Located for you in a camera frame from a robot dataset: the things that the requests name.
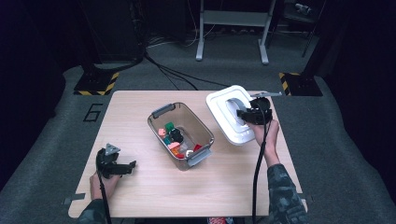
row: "metal stand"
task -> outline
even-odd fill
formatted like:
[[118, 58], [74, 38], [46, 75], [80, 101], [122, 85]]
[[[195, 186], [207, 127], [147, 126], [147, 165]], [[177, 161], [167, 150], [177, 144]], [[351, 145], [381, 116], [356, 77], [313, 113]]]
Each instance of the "metal stand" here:
[[268, 35], [273, 11], [276, 0], [271, 0], [271, 6], [268, 12], [239, 12], [239, 11], [214, 11], [204, 10], [204, 0], [201, 0], [200, 12], [200, 34], [198, 49], [196, 54], [196, 61], [203, 59], [204, 52], [204, 24], [221, 24], [221, 25], [245, 25], [245, 26], [260, 26], [264, 27], [262, 39], [259, 39], [260, 54], [262, 56], [262, 63], [268, 64], [267, 51], [265, 49], [265, 39]]

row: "wooden table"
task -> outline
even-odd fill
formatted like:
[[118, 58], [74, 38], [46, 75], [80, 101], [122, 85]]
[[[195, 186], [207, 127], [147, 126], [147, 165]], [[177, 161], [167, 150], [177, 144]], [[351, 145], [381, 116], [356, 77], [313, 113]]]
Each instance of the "wooden table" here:
[[[89, 177], [95, 172], [97, 151], [110, 143], [121, 149], [118, 164], [137, 161], [132, 175], [125, 175], [109, 201], [112, 217], [249, 217], [253, 175], [259, 155], [256, 141], [243, 146], [228, 142], [205, 103], [213, 91], [116, 91], [82, 174], [70, 217], [78, 217], [90, 203]], [[148, 117], [155, 109], [175, 102], [186, 104], [215, 135], [205, 160], [179, 171], [154, 132]], [[274, 107], [273, 116], [277, 119]], [[302, 193], [289, 150], [280, 128], [277, 153]], [[257, 215], [268, 215], [268, 183], [265, 160], [258, 181]]]

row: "handle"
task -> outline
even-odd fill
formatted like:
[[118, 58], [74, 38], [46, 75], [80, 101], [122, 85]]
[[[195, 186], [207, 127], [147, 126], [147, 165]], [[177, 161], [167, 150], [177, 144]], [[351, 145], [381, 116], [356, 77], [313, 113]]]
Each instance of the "handle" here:
[[162, 114], [164, 114], [164, 113], [166, 113], [166, 112], [168, 112], [168, 111], [174, 110], [175, 108], [176, 108], [176, 107], [175, 107], [175, 105], [173, 105], [173, 104], [164, 105], [163, 107], [154, 110], [154, 111], [151, 113], [151, 115], [152, 115], [153, 118], [157, 119], [157, 118], [159, 118]]

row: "black equipment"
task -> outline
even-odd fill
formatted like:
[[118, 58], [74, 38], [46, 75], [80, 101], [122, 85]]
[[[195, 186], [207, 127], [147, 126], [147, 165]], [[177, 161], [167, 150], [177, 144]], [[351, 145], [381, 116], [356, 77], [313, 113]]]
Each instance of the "black equipment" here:
[[106, 144], [106, 148], [102, 148], [96, 155], [96, 169], [104, 178], [109, 179], [110, 175], [127, 175], [131, 174], [132, 170], [136, 166], [136, 161], [132, 161], [129, 164], [117, 164], [116, 160], [119, 156], [120, 149], [114, 147], [109, 143]]
[[236, 115], [242, 120], [256, 124], [267, 124], [272, 120], [272, 109], [270, 109], [270, 101], [265, 97], [258, 97], [250, 101], [251, 108], [236, 110]]

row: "hazard tape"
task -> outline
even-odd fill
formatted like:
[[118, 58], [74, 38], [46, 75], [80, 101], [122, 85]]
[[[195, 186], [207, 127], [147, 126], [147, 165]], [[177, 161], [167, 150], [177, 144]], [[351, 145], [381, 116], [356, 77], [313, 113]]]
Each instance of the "hazard tape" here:
[[286, 81], [286, 75], [293, 75], [293, 76], [299, 76], [299, 73], [279, 73], [280, 77], [280, 82], [282, 83], [282, 88], [283, 91], [285, 91], [285, 95], [291, 95], [289, 84]]
[[109, 95], [111, 93], [111, 90], [114, 88], [114, 85], [116, 84], [116, 80], [119, 77], [119, 74], [120, 73], [116, 73], [113, 75], [105, 91], [75, 91], [74, 94], [75, 95]]

